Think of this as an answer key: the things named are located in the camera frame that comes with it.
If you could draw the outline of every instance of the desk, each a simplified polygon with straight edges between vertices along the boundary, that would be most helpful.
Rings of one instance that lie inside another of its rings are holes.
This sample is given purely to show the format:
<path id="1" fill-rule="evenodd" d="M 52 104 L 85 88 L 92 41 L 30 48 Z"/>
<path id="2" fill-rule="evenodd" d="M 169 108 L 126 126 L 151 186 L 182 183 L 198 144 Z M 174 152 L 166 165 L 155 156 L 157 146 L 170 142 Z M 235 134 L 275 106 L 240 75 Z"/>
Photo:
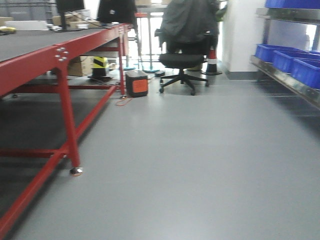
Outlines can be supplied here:
<path id="1" fill-rule="evenodd" d="M 18 31 L 0 37 L 0 97 L 9 93 L 57 93 L 60 95 L 67 140 L 59 149 L 3 149 L 0 157 L 48 158 L 46 164 L 33 178 L 8 211 L 0 218 L 0 240 L 7 234 L 23 210 L 53 172 L 62 158 L 69 158 L 74 176 L 82 173 L 77 140 L 95 119 L 110 96 L 120 89 L 125 94 L 122 56 L 128 43 L 127 25 L 111 29 L 86 29 L 56 33 L 52 31 Z M 117 42 L 117 47 L 107 43 Z M 119 86 L 68 86 L 68 63 L 71 59 L 94 51 L 118 52 Z M 54 70 L 57 84 L 26 84 L 30 80 Z M 69 89 L 107 89 L 105 95 L 76 128 Z"/>

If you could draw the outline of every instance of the dark jacket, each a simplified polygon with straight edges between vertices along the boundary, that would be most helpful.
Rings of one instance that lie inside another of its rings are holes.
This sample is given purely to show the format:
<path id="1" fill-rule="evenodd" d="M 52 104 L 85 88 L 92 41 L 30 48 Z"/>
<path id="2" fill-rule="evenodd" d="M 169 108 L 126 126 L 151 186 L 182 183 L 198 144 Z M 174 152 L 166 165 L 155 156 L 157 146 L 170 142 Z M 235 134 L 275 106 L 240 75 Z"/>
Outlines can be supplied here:
<path id="1" fill-rule="evenodd" d="M 217 36 L 217 0 L 172 0 L 162 17 L 161 30 L 180 43 L 202 41 L 206 31 Z"/>

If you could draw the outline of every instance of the cable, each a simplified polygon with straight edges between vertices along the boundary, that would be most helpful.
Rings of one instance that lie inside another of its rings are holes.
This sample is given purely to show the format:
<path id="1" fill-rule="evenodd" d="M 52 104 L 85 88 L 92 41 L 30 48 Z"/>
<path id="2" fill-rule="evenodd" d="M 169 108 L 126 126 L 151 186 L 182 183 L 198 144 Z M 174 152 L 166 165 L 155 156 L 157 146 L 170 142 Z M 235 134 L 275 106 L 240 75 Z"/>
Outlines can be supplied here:
<path id="1" fill-rule="evenodd" d="M 133 99 L 132 97 L 129 98 L 129 97 L 126 96 L 124 99 L 121 99 L 121 100 L 117 101 L 117 102 L 115 103 L 115 105 L 118 106 L 118 107 L 123 107 L 123 106 L 127 105 L 132 99 Z"/>

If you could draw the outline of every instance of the stainless steel shelving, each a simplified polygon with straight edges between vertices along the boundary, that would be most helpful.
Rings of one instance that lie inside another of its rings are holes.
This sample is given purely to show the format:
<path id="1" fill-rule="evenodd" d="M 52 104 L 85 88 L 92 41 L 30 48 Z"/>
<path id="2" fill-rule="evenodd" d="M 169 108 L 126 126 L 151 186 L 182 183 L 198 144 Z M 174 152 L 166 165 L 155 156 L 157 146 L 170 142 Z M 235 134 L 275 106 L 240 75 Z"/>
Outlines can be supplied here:
<path id="1" fill-rule="evenodd" d="M 297 79 L 291 77 L 289 74 L 284 73 L 277 68 L 273 67 L 270 63 L 267 63 L 256 56 L 251 56 L 250 61 L 260 71 L 264 72 L 280 84 L 284 85 L 297 95 L 303 97 L 305 100 L 320 109 L 320 92 L 311 88 Z"/>
<path id="2" fill-rule="evenodd" d="M 255 13 L 268 20 L 320 25 L 320 9 L 258 8 Z"/>
<path id="3" fill-rule="evenodd" d="M 256 14 L 258 17 L 265 19 L 263 44 L 268 43 L 270 20 L 280 20 L 317 25 L 312 50 L 318 48 L 320 39 L 320 9 L 258 8 Z M 256 56 L 251 56 L 250 61 L 260 71 L 320 109 L 320 92 L 318 90 L 303 84 L 289 74 L 278 70 L 270 63 L 264 62 Z"/>

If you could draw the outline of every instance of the monitor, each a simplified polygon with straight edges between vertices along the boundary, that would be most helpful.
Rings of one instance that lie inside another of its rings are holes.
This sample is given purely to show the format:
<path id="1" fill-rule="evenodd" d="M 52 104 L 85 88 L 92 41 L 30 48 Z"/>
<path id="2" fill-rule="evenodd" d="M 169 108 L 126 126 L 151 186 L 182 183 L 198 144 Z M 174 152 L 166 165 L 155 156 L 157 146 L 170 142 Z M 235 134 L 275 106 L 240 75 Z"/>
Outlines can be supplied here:
<path id="1" fill-rule="evenodd" d="M 65 12 L 73 12 L 85 9 L 84 0 L 56 0 L 56 8 L 61 17 L 61 26 L 63 30 L 67 29 Z"/>
<path id="2" fill-rule="evenodd" d="M 135 0 L 100 0 L 97 20 L 101 23 L 130 23 L 137 25 Z"/>

